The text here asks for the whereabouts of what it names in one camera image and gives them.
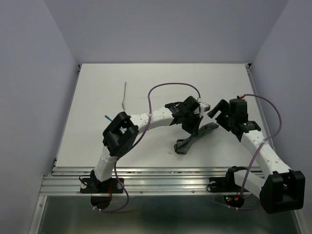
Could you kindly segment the dark grey cloth napkin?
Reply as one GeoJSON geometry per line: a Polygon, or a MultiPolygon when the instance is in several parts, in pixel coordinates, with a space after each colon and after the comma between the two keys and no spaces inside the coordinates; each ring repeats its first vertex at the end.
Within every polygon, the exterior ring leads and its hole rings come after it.
{"type": "Polygon", "coordinates": [[[219,127],[218,124],[210,122],[203,126],[201,126],[198,130],[197,136],[189,136],[186,139],[178,139],[176,143],[174,144],[174,151],[179,155],[185,155],[188,153],[189,149],[192,147],[192,145],[198,141],[200,138],[206,136],[207,134],[210,134],[214,130],[216,130],[219,127]]]}

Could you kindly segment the silver metal fork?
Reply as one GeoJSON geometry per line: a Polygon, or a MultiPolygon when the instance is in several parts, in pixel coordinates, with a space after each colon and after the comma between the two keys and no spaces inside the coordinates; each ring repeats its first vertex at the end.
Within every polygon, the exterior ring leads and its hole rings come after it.
{"type": "Polygon", "coordinates": [[[123,111],[125,111],[126,87],[127,87],[127,82],[124,83],[123,98],[122,98],[122,102],[121,102],[121,106],[122,106],[123,111]]]}

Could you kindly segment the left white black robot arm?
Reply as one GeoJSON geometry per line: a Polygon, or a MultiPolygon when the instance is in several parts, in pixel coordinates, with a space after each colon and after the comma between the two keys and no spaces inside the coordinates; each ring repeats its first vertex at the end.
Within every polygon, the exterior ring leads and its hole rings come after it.
{"type": "Polygon", "coordinates": [[[209,110],[209,104],[189,96],[183,102],[168,103],[151,113],[120,112],[103,131],[102,153],[90,173],[91,186],[97,192],[108,188],[114,164],[133,149],[138,136],[143,137],[154,128],[179,124],[184,131],[196,136],[203,115],[209,110]]]}

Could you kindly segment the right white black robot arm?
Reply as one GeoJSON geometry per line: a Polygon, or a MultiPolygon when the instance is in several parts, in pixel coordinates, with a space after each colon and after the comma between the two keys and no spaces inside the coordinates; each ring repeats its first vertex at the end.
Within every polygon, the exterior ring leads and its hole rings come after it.
{"type": "Polygon", "coordinates": [[[211,177],[207,190],[224,193],[229,208],[242,210],[244,192],[256,196],[268,214],[300,210],[304,205],[305,176],[292,170],[277,155],[255,121],[248,119],[244,96],[221,100],[209,113],[218,125],[232,132],[251,153],[248,167],[232,166],[224,177],[211,177]]]}

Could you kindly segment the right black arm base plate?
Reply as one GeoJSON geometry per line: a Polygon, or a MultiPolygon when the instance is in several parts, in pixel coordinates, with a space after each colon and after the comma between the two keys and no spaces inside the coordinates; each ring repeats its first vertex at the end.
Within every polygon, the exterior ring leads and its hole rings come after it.
{"type": "Polygon", "coordinates": [[[241,187],[230,178],[210,177],[206,189],[212,193],[236,193],[240,191],[241,187]]]}

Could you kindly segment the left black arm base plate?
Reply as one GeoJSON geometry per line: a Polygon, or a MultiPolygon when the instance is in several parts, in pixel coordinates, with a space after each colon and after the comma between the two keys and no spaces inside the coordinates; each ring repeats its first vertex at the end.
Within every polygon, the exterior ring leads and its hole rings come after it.
{"type": "Polygon", "coordinates": [[[112,177],[99,185],[93,185],[89,177],[79,178],[81,194],[122,194],[123,189],[117,179],[112,177]]]}

